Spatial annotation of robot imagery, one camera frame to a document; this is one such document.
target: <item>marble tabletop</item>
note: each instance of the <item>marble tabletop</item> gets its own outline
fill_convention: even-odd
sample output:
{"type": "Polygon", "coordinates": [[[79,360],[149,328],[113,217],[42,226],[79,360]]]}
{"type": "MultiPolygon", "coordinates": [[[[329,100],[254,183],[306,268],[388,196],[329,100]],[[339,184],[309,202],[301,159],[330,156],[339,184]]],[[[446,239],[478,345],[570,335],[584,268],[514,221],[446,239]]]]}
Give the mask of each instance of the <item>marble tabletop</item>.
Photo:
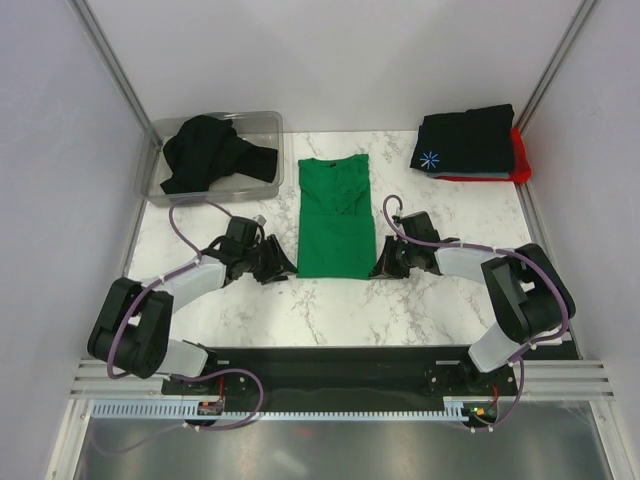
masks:
{"type": "MultiPolygon", "coordinates": [[[[285,183],[278,197],[226,204],[234,215],[267,219],[296,263],[300,190],[297,160],[370,156],[377,251],[390,234],[382,200],[396,193],[404,213],[424,210],[441,237],[499,247],[530,241],[511,183],[432,180],[409,169],[416,132],[285,135],[285,183]]],[[[210,206],[182,208],[176,222],[204,248],[224,234],[227,217],[210,206]]],[[[168,210],[146,206],[129,276],[146,278],[193,256],[172,232],[168,210]]],[[[171,338],[208,346],[371,346],[473,343],[495,321],[486,287],[463,278],[413,270],[405,280],[297,279],[261,286],[251,275],[200,297],[173,317],[171,338]]]]}

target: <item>clear plastic bin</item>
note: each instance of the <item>clear plastic bin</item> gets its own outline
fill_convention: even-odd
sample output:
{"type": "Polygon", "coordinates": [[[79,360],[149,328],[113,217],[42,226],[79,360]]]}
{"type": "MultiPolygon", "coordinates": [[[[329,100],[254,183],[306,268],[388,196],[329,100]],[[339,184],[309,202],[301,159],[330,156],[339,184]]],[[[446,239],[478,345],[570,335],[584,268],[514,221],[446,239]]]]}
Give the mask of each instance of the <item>clear plastic bin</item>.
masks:
{"type": "Polygon", "coordinates": [[[136,193],[159,207],[170,206],[175,200],[183,198],[192,198],[194,201],[207,199],[215,202],[239,202],[262,200],[278,195],[284,180],[282,116],[277,112],[208,113],[207,115],[231,119],[239,137],[254,145],[278,150],[278,167],[273,182],[267,183],[234,173],[213,182],[206,192],[167,195],[160,184],[170,178],[172,173],[162,153],[162,146],[178,133],[184,122],[192,117],[169,118],[152,124],[163,145],[158,145],[154,141],[151,129],[146,132],[136,175],[136,193]]]}

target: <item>purple cable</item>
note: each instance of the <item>purple cable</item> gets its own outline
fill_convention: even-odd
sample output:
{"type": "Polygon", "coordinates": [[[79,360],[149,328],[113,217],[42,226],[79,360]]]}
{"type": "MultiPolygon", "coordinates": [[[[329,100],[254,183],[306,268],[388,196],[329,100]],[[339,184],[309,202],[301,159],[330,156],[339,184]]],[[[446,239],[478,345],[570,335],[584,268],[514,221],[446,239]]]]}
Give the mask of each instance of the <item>purple cable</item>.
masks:
{"type": "Polygon", "coordinates": [[[179,428],[182,428],[182,424],[181,423],[175,423],[175,424],[169,425],[168,427],[165,427],[165,428],[163,428],[161,430],[158,430],[157,432],[149,435],[148,437],[143,438],[139,442],[136,442],[133,445],[131,445],[131,446],[127,447],[127,448],[120,449],[120,450],[106,450],[106,449],[102,448],[96,442],[95,435],[93,434],[93,432],[90,433],[89,441],[91,442],[91,446],[93,448],[95,448],[96,451],[100,455],[103,455],[105,457],[119,457],[120,455],[124,455],[125,453],[129,453],[131,450],[135,450],[136,448],[141,447],[142,445],[145,445],[145,444],[147,444],[149,442],[152,442],[153,440],[155,440],[156,438],[164,435],[165,433],[169,433],[169,432],[172,432],[174,430],[178,430],[179,428]]]}
{"type": "Polygon", "coordinates": [[[491,432],[491,430],[489,430],[489,427],[494,429],[497,426],[501,425],[502,423],[506,422],[507,419],[513,413],[513,411],[516,409],[516,406],[518,405],[518,403],[520,403],[520,397],[522,397],[522,392],[524,390],[524,361],[522,360],[522,358],[518,358],[516,362],[520,364],[520,385],[518,385],[518,391],[516,393],[516,397],[513,399],[513,403],[509,407],[509,410],[507,410],[507,413],[505,413],[502,417],[497,419],[493,425],[487,425],[486,427],[474,427],[476,432],[491,432]]]}
{"type": "MultiPolygon", "coordinates": [[[[198,247],[196,247],[187,237],[184,236],[184,234],[180,231],[180,229],[176,225],[175,219],[173,218],[173,212],[174,212],[175,208],[177,206],[185,205],[187,203],[190,203],[190,204],[196,203],[197,204],[197,203],[203,203],[203,201],[193,202],[190,199],[184,199],[184,200],[179,200],[178,202],[174,203],[173,205],[171,205],[171,208],[169,208],[169,223],[171,224],[171,228],[173,229],[174,233],[180,238],[180,240],[182,240],[184,243],[186,243],[189,246],[189,248],[191,248],[196,253],[196,256],[197,256],[198,261],[199,261],[202,258],[202,253],[200,253],[200,250],[198,250],[198,247]]],[[[204,203],[207,203],[207,204],[211,205],[212,207],[217,208],[218,210],[220,210],[222,213],[228,215],[229,217],[233,216],[233,215],[231,215],[231,212],[229,212],[229,210],[227,210],[226,208],[218,205],[215,202],[211,202],[209,200],[204,200],[204,203]]],[[[175,278],[178,275],[181,275],[181,274],[183,274],[185,272],[188,272],[192,268],[195,268],[197,265],[198,265],[198,262],[193,262],[193,263],[190,263],[188,265],[185,265],[184,267],[181,267],[181,268],[179,268],[177,270],[174,270],[171,273],[168,273],[164,277],[164,280],[171,280],[172,278],[175,278]]],[[[107,375],[109,376],[109,378],[111,378],[113,380],[117,380],[118,378],[123,378],[123,377],[126,377],[126,376],[129,375],[127,372],[115,373],[113,371],[113,363],[114,363],[114,361],[116,359],[116,352],[118,351],[118,345],[120,345],[120,341],[122,340],[122,336],[124,335],[124,331],[126,330],[127,325],[129,324],[129,320],[131,320],[131,317],[133,316],[133,313],[136,311],[136,309],[138,308],[138,306],[140,305],[142,300],[149,294],[149,292],[151,292],[151,290],[153,290],[157,286],[161,285],[162,283],[163,283],[162,279],[157,279],[157,280],[154,280],[153,282],[151,282],[149,285],[147,285],[144,288],[144,290],[142,290],[140,292],[140,294],[135,298],[135,300],[133,301],[133,303],[131,304],[129,309],[125,312],[124,317],[122,318],[122,322],[120,323],[120,326],[118,327],[118,330],[116,331],[116,334],[113,337],[113,342],[111,342],[111,348],[109,349],[109,355],[107,356],[107,375]]]]}
{"type": "MultiPolygon", "coordinates": [[[[387,212],[387,204],[391,199],[397,200],[398,203],[400,204],[400,209],[402,209],[403,207],[402,199],[398,195],[389,195],[382,202],[382,213],[384,214],[384,218],[389,224],[389,227],[391,227],[391,230],[393,230],[398,237],[406,240],[407,242],[415,243],[416,245],[422,245],[425,247],[468,248],[471,250],[480,250],[482,252],[494,252],[494,249],[492,247],[488,247],[486,245],[477,245],[474,243],[461,243],[461,242],[453,242],[453,243],[423,242],[421,240],[416,240],[415,238],[411,238],[407,236],[404,232],[402,232],[398,227],[395,226],[395,224],[393,223],[393,220],[389,217],[389,213],[387,212]]],[[[554,285],[551,278],[549,278],[549,276],[535,262],[525,257],[524,255],[518,252],[514,252],[512,250],[505,250],[505,249],[498,248],[498,249],[495,249],[495,253],[499,255],[506,255],[509,257],[516,258],[522,263],[524,263],[527,267],[531,268],[531,270],[536,272],[536,274],[542,279],[542,281],[547,286],[547,288],[551,291],[551,293],[553,294],[553,297],[556,299],[556,302],[558,302],[558,306],[560,307],[560,314],[562,317],[562,325],[560,326],[560,330],[558,332],[553,333],[551,335],[547,335],[545,337],[534,338],[526,345],[523,345],[522,348],[520,348],[516,353],[514,353],[509,359],[510,362],[515,363],[522,356],[524,352],[526,352],[527,350],[529,350],[529,348],[531,348],[531,345],[535,345],[537,343],[544,342],[547,340],[555,340],[556,338],[560,338],[562,335],[564,335],[564,333],[569,328],[569,310],[567,309],[567,305],[564,303],[562,294],[560,293],[558,288],[554,285]]]]}
{"type": "MultiPolygon", "coordinates": [[[[216,377],[220,377],[222,375],[229,375],[232,373],[239,373],[241,375],[246,375],[247,377],[250,377],[254,382],[256,382],[256,385],[258,386],[258,391],[260,392],[260,398],[258,399],[258,404],[256,405],[256,407],[253,409],[253,411],[247,415],[245,418],[243,418],[242,420],[239,420],[237,422],[234,423],[230,423],[229,425],[213,425],[210,427],[205,427],[205,426],[199,426],[198,430],[206,430],[206,431],[224,431],[224,430],[234,430],[236,428],[240,428],[240,427],[244,427],[245,425],[247,425],[248,423],[250,423],[252,421],[252,419],[258,414],[258,412],[260,411],[260,408],[262,408],[262,404],[264,403],[264,387],[262,385],[262,382],[260,381],[260,379],[252,372],[250,372],[249,370],[245,370],[244,368],[226,368],[224,370],[220,370],[217,371],[215,373],[210,373],[208,375],[203,375],[202,377],[185,377],[184,375],[173,375],[173,378],[177,379],[177,380],[182,380],[185,382],[204,382],[206,380],[211,380],[212,378],[216,378],[216,377]]],[[[179,428],[182,428],[184,426],[183,423],[178,423],[178,424],[173,424],[173,425],[169,425],[168,427],[165,427],[161,430],[158,430],[157,432],[149,435],[146,438],[143,438],[142,440],[140,440],[139,442],[134,443],[133,445],[130,445],[126,448],[120,449],[120,450],[106,450],[103,447],[101,447],[100,445],[98,445],[98,443],[96,442],[95,439],[95,435],[93,434],[93,432],[90,433],[89,436],[89,441],[91,442],[91,445],[93,446],[93,448],[96,449],[96,451],[100,454],[100,455],[104,455],[106,457],[118,457],[120,455],[124,455],[126,453],[129,453],[132,450],[135,450],[138,447],[141,447],[142,445],[145,445],[149,442],[154,441],[155,439],[157,439],[158,437],[164,435],[165,433],[169,433],[172,432],[174,430],[178,430],[179,428]]],[[[188,425],[191,429],[195,430],[196,426],[195,425],[188,425]]]]}
{"type": "MultiPolygon", "coordinates": [[[[173,218],[173,213],[174,213],[175,207],[177,207],[179,205],[184,205],[185,203],[193,203],[193,202],[190,202],[189,199],[181,200],[181,201],[176,202],[175,204],[173,204],[171,206],[171,208],[169,208],[169,223],[171,224],[171,228],[173,229],[175,234],[184,243],[186,243],[192,250],[195,251],[198,260],[200,260],[202,258],[202,253],[200,252],[200,250],[198,250],[198,247],[196,247],[195,244],[193,244],[187,237],[185,237],[184,234],[178,229],[178,226],[176,225],[175,220],[173,218]]],[[[207,203],[207,204],[217,208],[218,210],[220,210],[222,213],[226,214],[229,217],[233,216],[231,214],[231,212],[229,212],[229,210],[227,210],[224,207],[218,205],[217,203],[211,202],[209,200],[205,200],[204,203],[207,203]]],[[[174,277],[177,277],[178,275],[181,275],[181,274],[191,270],[192,268],[195,268],[198,265],[198,263],[199,262],[196,261],[196,262],[190,263],[188,265],[185,265],[185,266],[183,266],[183,267],[181,267],[181,268],[179,268],[177,270],[174,270],[173,272],[168,273],[164,277],[164,280],[170,280],[170,279],[172,279],[174,277]]],[[[153,282],[151,282],[147,287],[145,287],[140,292],[140,294],[135,298],[135,300],[133,301],[133,303],[131,304],[129,309],[124,314],[124,317],[122,319],[122,323],[118,327],[116,335],[114,336],[113,342],[111,343],[111,349],[109,350],[109,355],[107,357],[107,374],[109,375],[109,378],[118,379],[118,378],[122,378],[122,377],[125,377],[125,376],[129,375],[127,372],[116,374],[113,371],[113,362],[115,360],[115,355],[116,355],[116,351],[118,349],[118,344],[120,343],[120,340],[122,339],[122,335],[124,334],[124,331],[125,331],[125,329],[127,327],[127,324],[129,323],[129,320],[133,316],[133,312],[135,312],[135,310],[138,308],[138,305],[140,305],[140,302],[144,299],[144,297],[146,295],[149,294],[149,292],[151,290],[156,288],[158,285],[161,285],[162,282],[163,282],[163,280],[159,278],[159,279],[154,280],[153,282]]],[[[201,426],[201,427],[199,427],[199,430],[207,430],[207,431],[233,430],[233,429],[236,429],[236,428],[243,427],[243,426],[247,425],[248,423],[250,423],[251,420],[260,411],[260,408],[262,408],[262,404],[264,403],[264,387],[262,385],[262,382],[260,381],[260,379],[255,374],[253,374],[249,370],[245,370],[243,368],[227,368],[225,370],[220,370],[220,371],[215,372],[215,373],[211,373],[211,374],[208,374],[208,375],[204,375],[204,376],[201,376],[201,377],[195,377],[195,378],[185,377],[184,375],[174,375],[174,377],[176,379],[179,379],[179,380],[182,380],[182,381],[204,382],[206,380],[210,380],[212,378],[219,377],[221,375],[228,375],[228,374],[232,374],[232,373],[239,373],[239,374],[242,374],[242,375],[246,375],[246,376],[250,377],[254,382],[256,382],[256,385],[258,385],[258,391],[260,392],[260,398],[258,399],[258,404],[256,405],[256,408],[253,410],[253,412],[251,412],[245,418],[243,418],[242,420],[239,420],[239,421],[237,421],[235,423],[231,423],[229,425],[218,425],[218,426],[211,426],[211,427],[201,426]]],[[[132,451],[132,450],[134,450],[134,449],[136,449],[136,448],[138,448],[138,447],[140,447],[142,445],[145,445],[146,443],[155,440],[156,438],[160,437],[161,435],[164,435],[165,433],[169,433],[169,432],[171,432],[173,430],[177,430],[178,428],[180,428],[182,426],[183,426],[183,424],[170,425],[169,427],[163,428],[162,430],[157,431],[153,435],[150,435],[149,437],[144,438],[144,439],[140,440],[139,442],[134,443],[133,445],[131,445],[131,446],[127,447],[127,448],[121,449],[121,450],[115,450],[115,451],[105,450],[104,448],[100,447],[96,443],[93,434],[90,437],[90,442],[91,442],[91,445],[101,455],[105,455],[105,456],[109,456],[109,457],[115,457],[115,456],[119,456],[119,455],[124,455],[125,453],[128,453],[128,452],[130,452],[130,451],[132,451]]]]}
{"type": "Polygon", "coordinates": [[[262,382],[255,374],[253,374],[249,370],[245,370],[244,368],[227,368],[224,370],[219,370],[214,373],[210,373],[208,375],[203,375],[202,377],[194,377],[194,378],[185,377],[184,375],[172,375],[173,378],[176,378],[178,380],[197,383],[197,382],[205,382],[207,380],[211,380],[212,378],[220,377],[222,375],[229,375],[230,373],[239,373],[241,375],[246,375],[247,377],[250,377],[254,382],[256,382],[256,385],[258,386],[258,391],[260,392],[260,398],[258,399],[258,404],[256,405],[256,408],[254,408],[253,412],[251,412],[249,415],[247,415],[242,420],[239,420],[237,422],[230,423],[229,425],[213,425],[211,427],[201,426],[200,430],[207,430],[211,432],[233,430],[236,428],[243,427],[247,425],[249,422],[251,422],[251,419],[253,419],[253,417],[255,417],[258,414],[258,412],[260,411],[260,408],[262,408],[262,403],[264,402],[264,387],[262,386],[262,382]]]}

